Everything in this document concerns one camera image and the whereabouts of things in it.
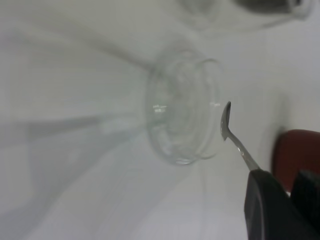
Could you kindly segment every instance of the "spoon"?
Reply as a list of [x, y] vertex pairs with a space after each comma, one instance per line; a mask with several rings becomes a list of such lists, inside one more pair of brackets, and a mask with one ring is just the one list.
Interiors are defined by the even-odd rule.
[[229, 138], [235, 144], [235, 146], [238, 148], [243, 160], [245, 161], [250, 171], [260, 169], [256, 161], [252, 158], [252, 156], [247, 151], [247, 149], [242, 144], [242, 142], [230, 131], [229, 129], [230, 110], [231, 110], [231, 102], [229, 101], [226, 104], [221, 117], [220, 128], [221, 128], [221, 135], [223, 140], [226, 141], [227, 138]]

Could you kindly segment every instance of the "red object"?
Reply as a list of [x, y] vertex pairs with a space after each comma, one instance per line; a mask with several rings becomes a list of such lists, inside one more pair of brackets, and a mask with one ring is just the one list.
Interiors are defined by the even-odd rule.
[[299, 170], [320, 174], [320, 132], [290, 130], [282, 134], [273, 152], [273, 175], [291, 192]]

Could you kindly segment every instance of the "glass base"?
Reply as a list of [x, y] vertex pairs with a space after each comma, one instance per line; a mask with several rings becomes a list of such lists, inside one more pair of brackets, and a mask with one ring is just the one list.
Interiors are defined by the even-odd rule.
[[148, 134], [154, 149], [174, 164], [210, 158], [217, 130], [219, 88], [199, 52], [177, 44], [158, 60], [146, 91]]

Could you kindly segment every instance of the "white table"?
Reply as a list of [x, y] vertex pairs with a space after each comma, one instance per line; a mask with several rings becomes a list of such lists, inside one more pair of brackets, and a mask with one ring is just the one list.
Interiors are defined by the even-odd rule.
[[[307, 22], [203, 39], [163, 12], [156, 0], [47, 1], [99, 33], [111, 49], [116, 44], [138, 62], [154, 63], [161, 50], [181, 37], [220, 61], [226, 72], [221, 83], [224, 99], [232, 102], [230, 129], [265, 170], [271, 169], [279, 130], [320, 131], [319, 7]], [[153, 153], [144, 130], [120, 134], [117, 119], [90, 118], [105, 112], [108, 86], [101, 79], [108, 71], [103, 56], [87, 55], [90, 50], [67, 54], [59, 47], [46, 52], [43, 39], [32, 48], [28, 38], [22, 38], [24, 33], [12, 30], [11, 21], [3, 19], [0, 236], [8, 234], [14, 240], [247, 239], [243, 209], [249, 170], [230, 141], [212, 160], [169, 166]], [[38, 33], [25, 27], [27, 33]], [[62, 41], [47, 33], [40, 37], [48, 38], [50, 46]], [[20, 70], [33, 64], [42, 66], [40, 73], [32, 71], [34, 78], [24, 78]], [[61, 69], [52, 73], [60, 74], [51, 76], [53, 80], [63, 79], [64, 74], [65, 79], [54, 83], [49, 76], [45, 79], [50, 65]], [[146, 78], [139, 71], [132, 74]], [[61, 97], [60, 105], [50, 107], [56, 96]], [[115, 103], [115, 109], [123, 104]], [[64, 122], [83, 116], [89, 118]], [[44, 119], [50, 124], [43, 124]], [[75, 169], [65, 171], [73, 164]]]

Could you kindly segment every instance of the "clear glass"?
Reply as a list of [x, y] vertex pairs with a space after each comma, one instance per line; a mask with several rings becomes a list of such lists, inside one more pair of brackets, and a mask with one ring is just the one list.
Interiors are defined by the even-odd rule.
[[315, 0], [160, 0], [183, 23], [211, 34], [267, 28], [310, 15]]
[[221, 146], [220, 64], [186, 44], [159, 58], [146, 90], [148, 134], [174, 164], [210, 159]]

